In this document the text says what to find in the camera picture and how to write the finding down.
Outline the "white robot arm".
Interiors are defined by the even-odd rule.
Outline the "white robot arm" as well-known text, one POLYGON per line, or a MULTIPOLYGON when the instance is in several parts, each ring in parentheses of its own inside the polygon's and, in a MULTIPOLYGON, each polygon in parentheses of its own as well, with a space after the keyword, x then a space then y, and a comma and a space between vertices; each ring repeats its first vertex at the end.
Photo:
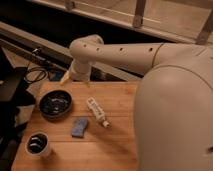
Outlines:
POLYGON ((140 171, 213 171, 213 47, 182 43, 106 44, 73 40, 64 81, 85 80, 105 63, 143 76, 133 125, 140 171))

